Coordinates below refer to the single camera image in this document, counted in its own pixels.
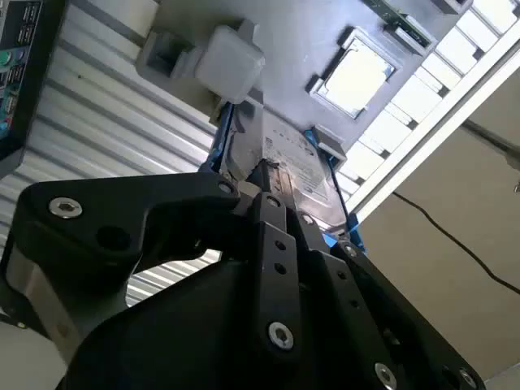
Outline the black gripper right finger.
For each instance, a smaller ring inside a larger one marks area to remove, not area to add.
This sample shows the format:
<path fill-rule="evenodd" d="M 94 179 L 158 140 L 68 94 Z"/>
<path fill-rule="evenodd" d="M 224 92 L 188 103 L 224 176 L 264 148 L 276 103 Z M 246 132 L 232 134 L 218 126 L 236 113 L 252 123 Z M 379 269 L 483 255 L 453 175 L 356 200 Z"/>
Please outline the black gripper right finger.
<path fill-rule="evenodd" d="M 311 353 L 320 389 L 483 389 L 484 381 L 360 250 L 328 246 L 316 222 L 295 210 L 308 305 Z"/>

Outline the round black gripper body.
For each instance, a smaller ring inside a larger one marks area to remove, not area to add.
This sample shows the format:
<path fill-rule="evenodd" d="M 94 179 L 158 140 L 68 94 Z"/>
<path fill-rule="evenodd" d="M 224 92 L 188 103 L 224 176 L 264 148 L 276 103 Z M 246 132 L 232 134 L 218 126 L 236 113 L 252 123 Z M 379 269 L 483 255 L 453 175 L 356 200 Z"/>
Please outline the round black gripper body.
<path fill-rule="evenodd" d="M 102 324 L 64 389 L 363 389 L 346 339 L 323 330 L 295 264 L 224 262 Z"/>

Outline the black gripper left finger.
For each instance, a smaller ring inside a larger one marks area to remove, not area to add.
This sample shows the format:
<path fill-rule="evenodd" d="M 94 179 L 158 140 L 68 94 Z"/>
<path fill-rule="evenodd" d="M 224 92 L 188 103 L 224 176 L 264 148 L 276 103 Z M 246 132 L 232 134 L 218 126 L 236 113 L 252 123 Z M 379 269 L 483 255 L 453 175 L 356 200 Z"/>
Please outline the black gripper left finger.
<path fill-rule="evenodd" d="M 18 313 L 67 360 L 102 324 L 224 262 L 297 267 L 282 200 L 212 173 L 34 184 L 2 259 Z"/>

